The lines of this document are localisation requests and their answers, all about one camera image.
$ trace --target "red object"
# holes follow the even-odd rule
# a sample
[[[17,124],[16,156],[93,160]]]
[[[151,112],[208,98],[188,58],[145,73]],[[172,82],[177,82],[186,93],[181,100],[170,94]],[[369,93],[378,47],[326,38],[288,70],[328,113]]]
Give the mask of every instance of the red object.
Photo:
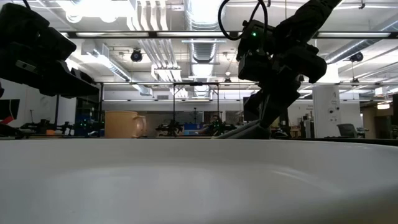
[[[13,120],[14,118],[12,118],[12,116],[8,116],[6,119],[0,121],[0,124],[9,124]]]

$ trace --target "ceiling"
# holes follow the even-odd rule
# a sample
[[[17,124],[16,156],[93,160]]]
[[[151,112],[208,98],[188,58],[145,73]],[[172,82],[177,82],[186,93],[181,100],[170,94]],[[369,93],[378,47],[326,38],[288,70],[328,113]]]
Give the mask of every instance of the ceiling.
[[[0,1],[0,6],[11,1]],[[276,26],[286,17],[291,16],[295,9],[285,9],[288,7],[299,7],[306,1],[275,1],[272,0],[272,7],[268,9],[269,25]],[[367,31],[373,26],[385,21],[386,19],[398,13],[398,1],[396,0],[366,0],[364,9],[358,9],[360,0],[345,0],[341,7],[355,7],[350,9],[334,10],[329,19],[325,22],[321,30],[324,31]],[[119,17],[115,22],[105,23],[98,17],[84,17],[76,24],[69,23],[65,18],[65,11],[59,8],[55,1],[37,0],[29,1],[32,9],[44,16],[50,21],[51,26],[57,30],[77,30],[77,31],[111,31],[111,30],[129,30],[126,25],[126,18]],[[248,20],[256,1],[232,0],[225,9],[223,24],[226,30],[241,30],[242,21]],[[183,11],[183,0],[168,0],[167,4],[167,25],[170,30],[186,30],[185,15]],[[262,21],[261,10],[254,17]],[[182,78],[188,78],[190,73],[190,52],[187,44],[181,42],[183,39],[172,39],[172,47],[176,56],[178,65],[182,69]],[[325,56],[351,40],[346,39],[320,39],[311,40],[310,44],[320,49],[319,55]],[[132,63],[130,54],[134,48],[140,48],[139,41],[136,39],[97,39],[96,45],[106,44],[110,48],[111,57],[116,60],[125,70],[131,72],[132,77],[137,81],[153,81],[150,75],[152,62],[144,53],[142,62]],[[234,59],[238,42],[227,40],[224,44],[218,44],[216,53],[216,65],[213,69],[213,80],[223,81],[226,77],[225,72],[231,72],[232,81],[237,81],[237,63]],[[382,40],[362,51],[364,61],[373,58],[383,52],[386,52],[398,46],[396,40]],[[85,57],[77,56],[82,70],[89,73],[98,81],[114,81],[114,75],[106,67],[100,64],[85,61]],[[369,63],[350,69],[351,62],[338,62],[339,77],[341,81],[350,80],[353,76],[377,71],[382,67],[398,62],[398,50],[391,51],[388,54],[375,58]],[[368,77],[366,82],[377,82],[388,79],[389,82],[398,82],[398,66],[391,70]]]

